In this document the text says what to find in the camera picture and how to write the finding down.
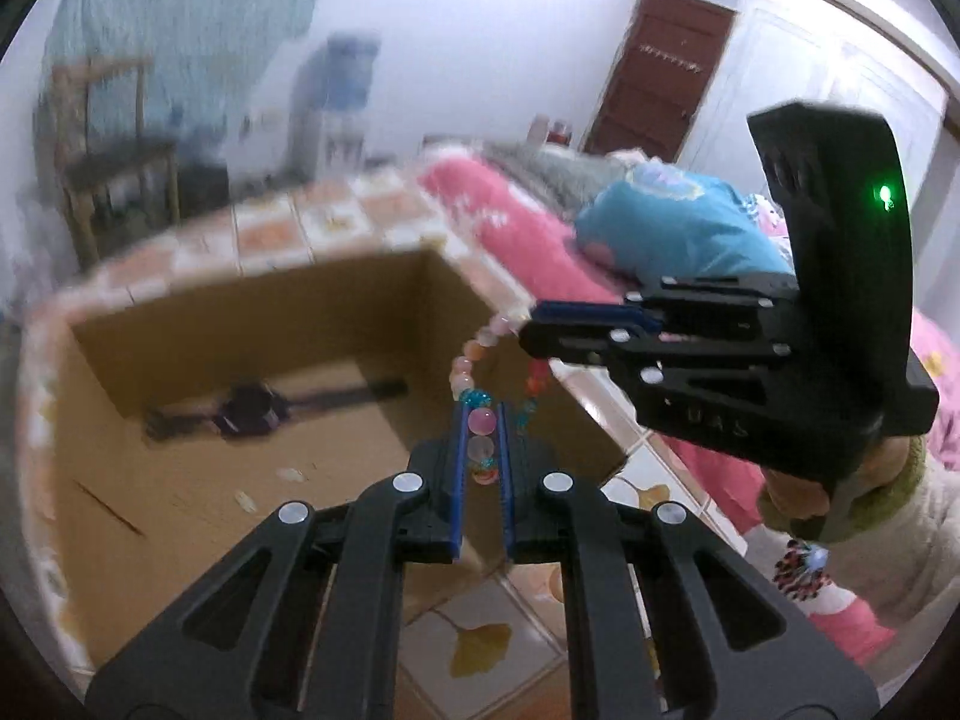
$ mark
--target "pink cloth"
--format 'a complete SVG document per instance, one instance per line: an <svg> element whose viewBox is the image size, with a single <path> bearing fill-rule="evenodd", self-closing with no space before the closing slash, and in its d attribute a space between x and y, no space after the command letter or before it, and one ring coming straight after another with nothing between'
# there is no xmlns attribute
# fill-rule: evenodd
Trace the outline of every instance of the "pink cloth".
<svg viewBox="0 0 960 720"><path fill-rule="evenodd" d="M457 223L471 226L480 244L535 298L620 301L623 283L576 253L569 245L572 229L546 210L522 202L515 194L517 190L482 162L466 157L440 160L421 177L421 185L445 204ZM774 218L765 220L765 226L770 228L769 234L781 233L782 225ZM941 394L937 420L928 439L931 451L947 466L960 466L960 418L956 418L960 413L960 358L942 330L917 311L913 314L911 346ZM757 495L763 485L760 469L683 440L664 438L737 531L748 533L754 543L775 540L757 512ZM756 560L757 569L768 576L768 560ZM844 591L833 585L823 594L831 592L837 598L851 600L838 601L835 613L808 610L809 617L843 652L862 664L886 645L892 632L877 624L861 599L842 595Z"/></svg>
<svg viewBox="0 0 960 720"><path fill-rule="evenodd" d="M568 245L569 225L518 201L500 173L450 157L419 181L537 299L620 302L616 281Z"/></svg>

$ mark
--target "orange bead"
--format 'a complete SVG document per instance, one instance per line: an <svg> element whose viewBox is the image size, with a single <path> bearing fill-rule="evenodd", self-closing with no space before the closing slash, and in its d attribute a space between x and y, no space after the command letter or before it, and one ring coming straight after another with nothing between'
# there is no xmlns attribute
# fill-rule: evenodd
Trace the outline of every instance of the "orange bead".
<svg viewBox="0 0 960 720"><path fill-rule="evenodd" d="M533 376L527 379L527 394L539 395L546 389L546 379L536 379Z"/></svg>
<svg viewBox="0 0 960 720"><path fill-rule="evenodd" d="M485 351L486 349L484 349L483 346L480 346L477 341L467 341L464 344L464 357L471 362L477 362L477 360L480 360Z"/></svg>

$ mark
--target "wooden door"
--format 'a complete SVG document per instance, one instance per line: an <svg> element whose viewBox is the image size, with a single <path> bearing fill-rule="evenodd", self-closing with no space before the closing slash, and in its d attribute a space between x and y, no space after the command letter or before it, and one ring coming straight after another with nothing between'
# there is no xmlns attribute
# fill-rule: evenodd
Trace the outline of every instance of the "wooden door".
<svg viewBox="0 0 960 720"><path fill-rule="evenodd" d="M642 148L673 162L734 15L701 0L640 0L584 150Z"/></svg>

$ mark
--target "white cabinet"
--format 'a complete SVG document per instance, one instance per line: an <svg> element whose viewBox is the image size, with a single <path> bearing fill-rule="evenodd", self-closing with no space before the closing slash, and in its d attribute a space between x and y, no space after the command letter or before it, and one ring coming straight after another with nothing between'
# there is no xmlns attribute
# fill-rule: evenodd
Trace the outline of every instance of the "white cabinet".
<svg viewBox="0 0 960 720"><path fill-rule="evenodd" d="M744 0L678 164L741 191L766 193L747 116L789 100L875 110L894 132L912 203L947 93L880 33L824 0Z"/></svg>

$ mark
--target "red object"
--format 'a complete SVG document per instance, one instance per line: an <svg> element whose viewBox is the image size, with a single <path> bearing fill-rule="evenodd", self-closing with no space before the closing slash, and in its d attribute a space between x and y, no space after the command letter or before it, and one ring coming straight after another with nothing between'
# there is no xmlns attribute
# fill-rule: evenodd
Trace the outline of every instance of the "red object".
<svg viewBox="0 0 960 720"><path fill-rule="evenodd" d="M526 394L530 397L536 397L546 389L546 385L546 379L535 379L533 376L531 376L529 379L527 379Z"/></svg>
<svg viewBox="0 0 960 720"><path fill-rule="evenodd" d="M549 379L550 378L550 361L549 360L531 360L530 375L535 379Z"/></svg>
<svg viewBox="0 0 960 720"><path fill-rule="evenodd" d="M566 122L553 122L553 127L546 134L547 143L558 143L559 146L569 146L573 133L570 131L570 125Z"/></svg>

